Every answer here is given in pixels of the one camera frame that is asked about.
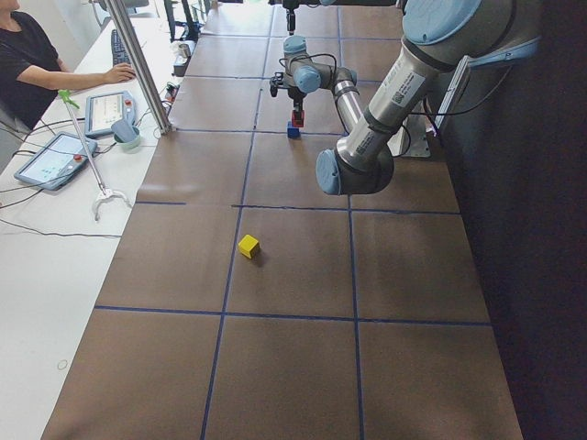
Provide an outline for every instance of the woman's arm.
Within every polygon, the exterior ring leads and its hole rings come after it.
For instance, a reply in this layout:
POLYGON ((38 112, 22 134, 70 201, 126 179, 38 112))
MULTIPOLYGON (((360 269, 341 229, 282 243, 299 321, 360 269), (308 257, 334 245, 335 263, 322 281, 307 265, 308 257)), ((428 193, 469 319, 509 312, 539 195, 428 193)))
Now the woman's arm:
POLYGON ((104 73, 70 73, 68 71, 46 71, 39 66, 28 66, 17 80, 50 90, 89 89, 103 84, 114 84, 135 78, 130 64, 121 63, 104 73))
POLYGON ((59 68, 61 69, 62 72, 69 72, 70 71, 61 58, 57 59, 57 64, 59 64, 59 68))

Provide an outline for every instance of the computer keyboard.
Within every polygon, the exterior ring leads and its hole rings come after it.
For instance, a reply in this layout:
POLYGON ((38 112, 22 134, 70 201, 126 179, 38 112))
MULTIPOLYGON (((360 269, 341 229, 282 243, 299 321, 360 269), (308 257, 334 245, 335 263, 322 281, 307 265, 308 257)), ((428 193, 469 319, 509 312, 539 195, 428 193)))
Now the computer keyboard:
POLYGON ((112 65, 116 66, 121 62, 130 63, 130 58, 128 57, 125 45, 123 44, 122 39, 120 39, 120 36, 118 35, 118 31, 116 29, 112 29, 110 43, 112 45, 112 65))

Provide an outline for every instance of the woman's hand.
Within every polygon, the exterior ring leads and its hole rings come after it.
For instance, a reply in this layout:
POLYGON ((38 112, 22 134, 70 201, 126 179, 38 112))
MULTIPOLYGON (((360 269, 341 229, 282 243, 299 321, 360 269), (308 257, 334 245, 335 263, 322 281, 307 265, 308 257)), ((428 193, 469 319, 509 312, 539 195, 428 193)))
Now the woman's hand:
POLYGON ((122 83, 124 81, 134 80, 137 76, 132 66, 126 62, 117 64, 105 74, 106 84, 122 83))

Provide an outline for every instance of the brown floor tile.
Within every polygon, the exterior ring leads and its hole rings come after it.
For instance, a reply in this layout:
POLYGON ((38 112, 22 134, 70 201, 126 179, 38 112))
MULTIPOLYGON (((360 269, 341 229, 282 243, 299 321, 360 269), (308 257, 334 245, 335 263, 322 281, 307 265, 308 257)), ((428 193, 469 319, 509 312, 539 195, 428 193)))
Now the brown floor tile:
MULTIPOLYGON (((284 68, 280 65, 279 60, 283 58, 283 42, 285 38, 270 38, 269 51, 267 53, 267 68, 265 69, 265 77, 272 77, 276 72, 283 72, 284 68)), ((308 55, 315 55, 317 53, 330 53, 337 58, 337 63, 340 63, 340 43, 337 39, 328 38, 306 38, 308 55)), ((334 61, 330 57, 316 57, 314 62, 334 65, 334 61)), ((287 91, 281 90, 280 93, 287 95, 287 91)), ((330 98, 331 104, 334 105, 332 93, 326 90, 316 90, 313 94, 326 94, 330 98)))
POLYGON ((353 214, 359 314, 488 322, 457 215, 353 214))
POLYGON ((360 103, 363 107, 366 107, 369 104, 369 101, 375 96, 377 93, 377 89, 379 89, 380 82, 358 82, 357 83, 357 90, 359 90, 360 96, 360 103))
POLYGON ((206 440, 356 440, 352 323, 228 317, 206 440))
POLYGON ((271 31, 273 6, 262 3, 214 2, 205 21, 204 33, 267 37, 271 31))
POLYGON ((344 65, 357 72, 359 81, 383 81, 400 54, 399 41, 343 39, 344 65))
POLYGON ((489 327, 361 324, 365 438, 522 440, 489 327))
POLYGON ((325 194, 316 181, 316 158, 336 145, 335 136, 259 133, 249 165, 245 204, 347 208, 346 196, 325 194))
POLYGON ((392 181, 383 191, 353 195, 351 203, 353 209, 459 211, 447 164, 428 159, 396 159, 392 181))
POLYGON ((239 204, 251 137, 250 133, 169 133, 159 141, 137 201, 239 204))
POLYGON ((195 46, 186 75, 261 77, 267 40, 203 35, 195 46))
POLYGON ((346 212, 245 209, 245 234, 261 252, 253 260, 237 254, 230 312, 353 316, 346 212))
POLYGON ((238 210, 137 204, 99 305, 221 311, 238 210))
POLYGON ((261 86, 262 80, 183 78, 170 121, 186 130, 251 131, 261 86))
MULTIPOLYGON (((285 11, 281 5, 276 6, 271 29, 274 37, 289 35, 285 11)), ((295 35, 338 39, 338 8, 300 5, 295 9, 295 35)))
POLYGON ((395 6, 341 6, 340 36, 344 39, 400 39, 404 34, 403 17, 395 6))
MULTIPOLYGON (((287 122, 292 119, 294 101, 284 90, 280 90, 276 97, 271 97, 269 80, 263 83, 262 88, 257 129, 285 133, 287 122)), ((300 128, 302 136, 304 133, 342 134, 344 132, 331 92, 316 90, 309 94, 304 98, 304 110, 305 125, 300 128)))
POLYGON ((198 438, 218 323, 94 310, 43 440, 198 438))

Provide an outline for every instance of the yellow cube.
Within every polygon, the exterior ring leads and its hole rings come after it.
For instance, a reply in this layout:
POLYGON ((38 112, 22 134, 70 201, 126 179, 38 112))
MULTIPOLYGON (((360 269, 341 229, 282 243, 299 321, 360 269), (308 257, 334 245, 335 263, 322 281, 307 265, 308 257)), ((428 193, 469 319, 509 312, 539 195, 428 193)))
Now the yellow cube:
POLYGON ((259 240, 254 236, 246 234, 238 242, 238 251, 248 259, 252 259, 260 251, 259 240))

